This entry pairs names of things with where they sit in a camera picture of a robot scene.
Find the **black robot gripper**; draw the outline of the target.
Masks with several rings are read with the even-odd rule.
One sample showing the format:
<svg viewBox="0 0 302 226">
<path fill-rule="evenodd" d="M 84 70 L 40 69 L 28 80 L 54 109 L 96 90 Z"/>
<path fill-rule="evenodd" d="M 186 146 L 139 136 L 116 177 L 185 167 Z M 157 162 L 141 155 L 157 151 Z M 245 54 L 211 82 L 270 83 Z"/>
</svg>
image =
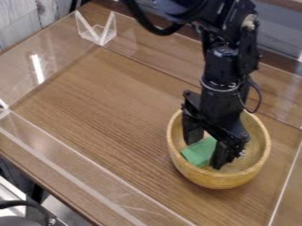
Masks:
<svg viewBox="0 0 302 226">
<path fill-rule="evenodd" d="M 183 92 L 183 138 L 189 146 L 205 138 L 205 132 L 215 138 L 210 166 L 221 170 L 241 156 L 250 140 L 241 122 L 250 85 L 242 79 L 230 83 L 215 83 L 206 77 L 201 79 L 201 85 L 201 93 L 191 90 Z"/>
</svg>

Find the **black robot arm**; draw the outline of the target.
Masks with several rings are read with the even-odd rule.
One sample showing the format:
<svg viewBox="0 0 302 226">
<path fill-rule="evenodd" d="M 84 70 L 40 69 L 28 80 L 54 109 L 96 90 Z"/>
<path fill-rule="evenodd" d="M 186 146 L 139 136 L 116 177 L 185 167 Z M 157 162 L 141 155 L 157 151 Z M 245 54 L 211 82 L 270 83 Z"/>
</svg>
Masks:
<svg viewBox="0 0 302 226">
<path fill-rule="evenodd" d="M 202 91 L 183 92 L 182 127 L 189 145 L 210 134 L 217 145 L 210 166 L 221 169 L 237 159 L 250 141 L 241 121 L 250 90 L 259 87 L 250 77 L 258 69 L 257 46 L 259 21 L 251 0 L 157 0 L 162 15 L 171 21 L 166 28 L 149 19 L 137 0 L 123 0 L 137 22 L 153 34 L 167 36 L 185 25 L 199 33 L 206 61 Z"/>
</svg>

